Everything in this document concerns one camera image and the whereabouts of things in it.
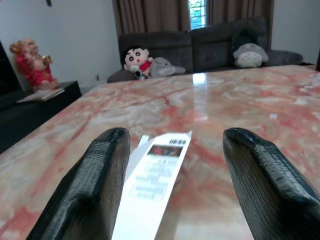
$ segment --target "stuffed toy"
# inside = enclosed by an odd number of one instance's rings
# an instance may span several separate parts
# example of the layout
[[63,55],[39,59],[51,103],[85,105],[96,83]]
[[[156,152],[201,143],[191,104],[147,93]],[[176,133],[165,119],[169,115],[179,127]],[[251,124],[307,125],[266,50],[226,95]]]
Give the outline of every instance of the stuffed toy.
[[157,57],[152,61],[150,71],[152,78],[162,78],[173,74],[184,74],[186,70],[180,66],[173,66],[163,57]]
[[265,50],[258,45],[258,32],[251,28],[233,34],[232,57],[238,68],[259,68],[269,60]]
[[242,45],[233,53],[235,66],[238,68],[259,68],[268,61],[265,50],[254,43]]
[[153,58],[149,57],[148,49],[143,49],[140,46],[131,46],[123,53],[122,61],[124,62],[123,68],[132,72],[138,79],[150,78],[150,67]]

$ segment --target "barcode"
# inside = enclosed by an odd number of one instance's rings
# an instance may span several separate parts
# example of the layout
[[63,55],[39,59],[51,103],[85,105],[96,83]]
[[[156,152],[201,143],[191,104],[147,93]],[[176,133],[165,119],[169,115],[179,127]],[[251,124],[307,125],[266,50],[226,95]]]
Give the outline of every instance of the barcode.
[[171,139],[169,144],[174,144],[174,145],[185,145],[187,140],[182,140],[182,139]]

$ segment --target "gray totoro plush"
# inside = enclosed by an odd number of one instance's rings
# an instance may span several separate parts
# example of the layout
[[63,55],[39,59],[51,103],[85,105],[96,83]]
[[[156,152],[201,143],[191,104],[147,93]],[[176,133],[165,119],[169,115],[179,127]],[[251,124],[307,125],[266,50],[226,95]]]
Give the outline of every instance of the gray totoro plush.
[[173,74],[184,74],[185,71],[184,67],[173,66],[163,57],[155,58],[150,66],[150,75],[152,78],[163,78]]
[[233,56],[238,68],[259,68],[269,60],[265,50],[254,43],[242,45]]

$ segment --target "gray sofa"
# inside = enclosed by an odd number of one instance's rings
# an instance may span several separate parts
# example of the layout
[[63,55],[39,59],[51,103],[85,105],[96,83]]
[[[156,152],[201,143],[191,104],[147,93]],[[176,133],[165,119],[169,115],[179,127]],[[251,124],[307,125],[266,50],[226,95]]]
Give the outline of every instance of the gray sofa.
[[[185,68],[186,74],[237,69],[232,59],[231,39],[233,33],[251,28],[258,32],[258,43],[263,47],[269,61],[265,67],[299,65],[300,54],[270,50],[269,23],[265,17],[215,24],[185,32],[146,32],[124,34],[119,37],[119,52],[131,46],[148,49],[150,57],[163,57],[173,65]],[[135,80],[134,75],[121,69],[108,78],[108,83]]]

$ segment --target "window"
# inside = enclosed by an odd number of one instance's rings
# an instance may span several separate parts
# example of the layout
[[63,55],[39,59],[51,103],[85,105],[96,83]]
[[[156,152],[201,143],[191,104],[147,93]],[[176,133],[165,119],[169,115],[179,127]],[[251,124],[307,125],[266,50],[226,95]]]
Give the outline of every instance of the window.
[[189,0],[191,29],[198,29],[206,26],[206,1],[207,0]]

